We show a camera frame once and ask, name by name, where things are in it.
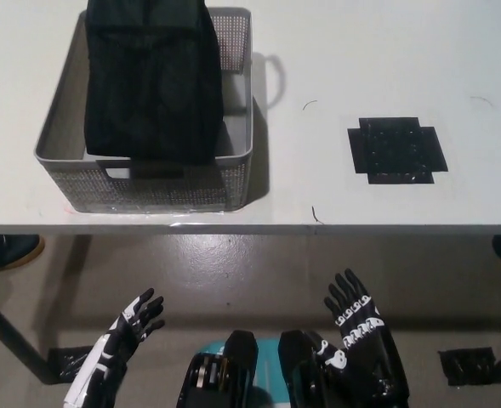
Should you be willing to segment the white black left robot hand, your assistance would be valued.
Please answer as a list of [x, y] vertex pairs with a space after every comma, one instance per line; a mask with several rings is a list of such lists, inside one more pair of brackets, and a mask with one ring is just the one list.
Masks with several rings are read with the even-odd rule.
[[165, 325], [163, 297], [149, 288], [136, 297], [95, 342], [68, 392], [64, 407], [112, 407], [136, 349]]

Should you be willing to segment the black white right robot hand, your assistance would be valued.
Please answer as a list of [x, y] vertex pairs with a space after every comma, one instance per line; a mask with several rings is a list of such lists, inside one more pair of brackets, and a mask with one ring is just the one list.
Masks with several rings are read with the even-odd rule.
[[327, 385], [350, 407], [408, 407], [410, 391], [396, 343], [376, 303], [351, 269], [323, 299], [342, 344], [306, 331]]

